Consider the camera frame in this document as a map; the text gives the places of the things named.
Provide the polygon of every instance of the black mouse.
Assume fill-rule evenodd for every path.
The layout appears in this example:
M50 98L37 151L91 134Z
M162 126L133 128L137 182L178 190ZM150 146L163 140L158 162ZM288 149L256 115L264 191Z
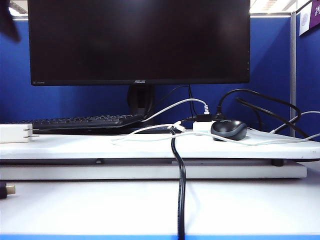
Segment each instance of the black mouse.
M247 134L247 125L239 120L218 120L211 126L211 133L231 140L244 139Z

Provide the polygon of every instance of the black monitor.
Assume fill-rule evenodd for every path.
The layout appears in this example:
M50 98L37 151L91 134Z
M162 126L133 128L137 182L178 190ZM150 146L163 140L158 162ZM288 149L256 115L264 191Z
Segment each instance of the black monitor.
M249 81L250 0L28 0L31 84Z

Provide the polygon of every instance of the monitor stand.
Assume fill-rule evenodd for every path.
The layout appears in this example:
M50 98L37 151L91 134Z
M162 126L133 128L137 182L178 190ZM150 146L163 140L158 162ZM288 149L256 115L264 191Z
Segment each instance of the monitor stand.
M133 115L150 117L153 114L155 104L154 85L131 85L127 93L127 103ZM154 119L141 123L142 125L154 125Z

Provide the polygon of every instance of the keyboard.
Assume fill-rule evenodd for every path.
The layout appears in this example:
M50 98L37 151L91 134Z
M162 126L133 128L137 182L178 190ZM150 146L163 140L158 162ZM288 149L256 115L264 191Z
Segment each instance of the keyboard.
M112 129L139 123L144 119L142 115L101 115L87 117L63 117L52 119L23 120L10 122L11 124L32 124L34 130L59 129Z

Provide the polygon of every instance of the blue cubicle wall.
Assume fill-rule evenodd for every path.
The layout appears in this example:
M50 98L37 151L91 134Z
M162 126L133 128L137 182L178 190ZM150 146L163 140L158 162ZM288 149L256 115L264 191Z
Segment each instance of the blue cubicle wall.
M22 36L19 44L0 35L0 122L129 112L126 102L127 86L31 86L28 22L16 21L16 25ZM213 112L219 98L235 88L250 88L289 101L290 18L251 18L250 51L250 83L193 85L193 96L207 101ZM160 99L174 87L157 85L156 99ZM180 88L157 109L187 96L187 88ZM234 94L223 104L224 112L230 118L244 120L248 124L257 121L250 109L236 103L236 96L242 96L245 100L268 107L289 118L287 107L245 93ZM197 109L200 111L201 106L197 105ZM184 103L160 115L156 121L171 123L189 115L189 106ZM263 116L263 121L268 129L280 123L268 116Z
M297 29L300 15L297 15ZM303 112L320 111L320 25L296 36L296 104ZM301 117L298 126L309 134L320 133L320 116L310 114Z

